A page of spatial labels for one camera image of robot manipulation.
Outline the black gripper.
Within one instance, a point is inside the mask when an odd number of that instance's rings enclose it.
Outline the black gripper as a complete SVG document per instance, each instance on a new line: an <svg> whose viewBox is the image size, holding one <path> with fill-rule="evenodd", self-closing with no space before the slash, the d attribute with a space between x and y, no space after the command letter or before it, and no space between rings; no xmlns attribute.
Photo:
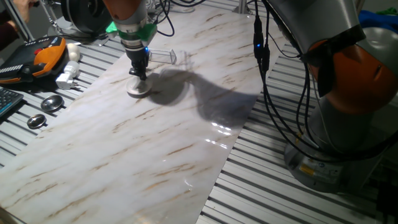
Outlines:
<svg viewBox="0 0 398 224"><path fill-rule="evenodd" d="M129 74L139 77L142 81L146 81L149 49L147 47L141 49L126 49L126 55L131 60L132 66L132 68L129 69Z"/></svg>

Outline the bare person hand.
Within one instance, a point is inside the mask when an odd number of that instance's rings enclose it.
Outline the bare person hand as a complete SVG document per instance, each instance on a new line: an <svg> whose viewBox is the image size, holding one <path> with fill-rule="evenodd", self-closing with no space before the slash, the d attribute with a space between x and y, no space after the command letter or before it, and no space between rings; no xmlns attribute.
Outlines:
<svg viewBox="0 0 398 224"><path fill-rule="evenodd" d="M24 22L29 22L29 10L38 2L38 0L13 0Z"/></svg>

